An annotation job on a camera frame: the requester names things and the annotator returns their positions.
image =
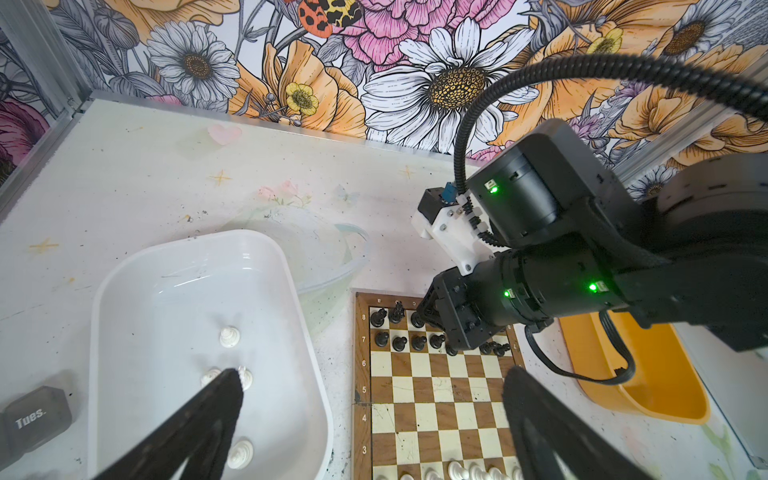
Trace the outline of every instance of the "white daisy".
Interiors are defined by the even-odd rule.
[[[467,107],[491,83],[509,72],[503,68],[530,42],[532,30],[522,30],[504,41],[480,50],[480,27],[464,20],[453,38],[444,28],[435,28],[429,43],[405,40],[400,51],[411,65],[400,65],[371,76],[360,101],[369,115],[368,137],[372,140],[450,153],[458,123]],[[538,90],[521,88],[500,100],[526,104]],[[505,121],[515,112],[488,107],[478,119],[474,136],[493,141]]]
[[[672,27],[673,36],[662,55],[687,60],[696,53],[709,51],[732,31],[740,21],[739,0],[700,0],[685,11]]]
[[[152,63],[160,75],[194,103],[221,102],[237,90],[240,70],[234,55],[216,35],[192,22],[168,22],[156,27],[147,41]]]
[[[678,172],[675,167],[659,165],[649,170],[643,177],[638,178],[627,187],[627,192],[635,200],[645,200],[646,198],[658,194],[661,188],[674,177]]]

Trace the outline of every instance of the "yellow cross mark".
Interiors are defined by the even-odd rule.
[[[232,180],[229,177],[224,176],[224,170],[220,171],[217,176],[210,175],[208,178],[213,178],[216,181],[216,186],[220,187],[222,180]]]
[[[49,243],[48,241],[51,238],[46,238],[43,243],[40,243],[39,245],[30,245],[29,248],[36,250],[36,253],[44,253],[49,248],[56,248],[58,247],[58,243]]]

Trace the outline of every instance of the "white plastic tray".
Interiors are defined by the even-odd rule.
[[[219,332],[230,325],[241,339],[225,349]],[[249,439],[254,455],[223,478],[320,478],[331,452],[330,408],[280,247],[234,230],[127,258],[94,301],[88,476],[179,409],[209,368],[239,365],[253,385],[233,443]]]

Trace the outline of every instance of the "chessboard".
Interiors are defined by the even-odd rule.
[[[493,337],[498,345],[509,345],[497,353],[475,349],[449,355],[445,343],[434,347],[440,338],[434,345],[430,341],[443,332],[422,326],[418,314],[414,326],[412,316],[421,300],[355,295],[353,480],[399,480],[405,474],[423,480],[430,471],[449,480],[451,461],[466,469],[478,465],[485,472],[495,467],[512,477],[519,464],[502,388],[511,367],[525,366],[515,331],[508,327]],[[386,316],[375,327],[371,315],[378,313],[379,324],[382,308]],[[404,317],[390,321],[398,311]],[[379,346],[376,337],[382,332],[389,339]],[[420,336],[427,342],[418,350]]]

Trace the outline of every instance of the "pink heart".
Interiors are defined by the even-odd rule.
[[[213,124],[208,127],[208,134],[219,145],[228,145],[240,138],[243,131],[235,125],[225,127],[224,125]]]

